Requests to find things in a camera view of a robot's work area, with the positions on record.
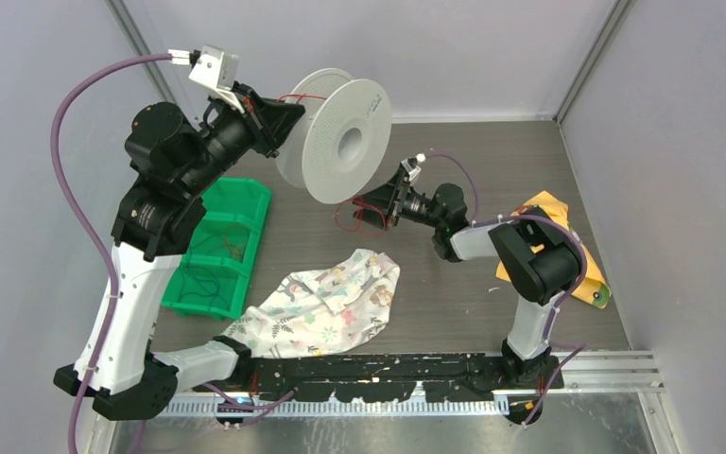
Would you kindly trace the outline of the grey plastic spool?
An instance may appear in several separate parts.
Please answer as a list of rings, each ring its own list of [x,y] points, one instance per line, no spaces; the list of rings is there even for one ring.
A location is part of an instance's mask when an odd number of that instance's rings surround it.
[[[388,147],[392,106],[385,88],[324,68],[306,76],[284,101],[303,107],[304,115],[279,148],[281,177],[323,204],[358,194]]]

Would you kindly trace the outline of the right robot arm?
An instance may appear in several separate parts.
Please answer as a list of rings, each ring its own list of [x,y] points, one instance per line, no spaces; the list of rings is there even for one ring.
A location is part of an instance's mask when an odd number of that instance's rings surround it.
[[[404,169],[353,204],[356,219],[383,231],[401,220],[432,228],[431,242],[444,261],[498,259],[518,294],[513,326],[497,362],[500,380],[521,389],[539,376],[550,356],[555,315],[587,269],[585,252],[571,232],[538,207],[475,223],[458,185],[444,183],[426,196],[412,187]]]

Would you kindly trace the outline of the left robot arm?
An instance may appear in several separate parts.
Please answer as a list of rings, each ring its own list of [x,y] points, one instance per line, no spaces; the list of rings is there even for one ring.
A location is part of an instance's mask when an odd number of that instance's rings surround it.
[[[212,96],[198,126],[169,102],[132,120],[125,149],[138,177],[112,227],[104,300],[81,357],[54,375],[108,420],[152,419],[176,393],[208,382],[231,392],[251,383],[249,349],[225,336],[175,352],[149,348],[164,292],[205,216],[203,194],[247,152],[276,156],[305,116],[303,105],[247,85],[239,92],[238,106]]]

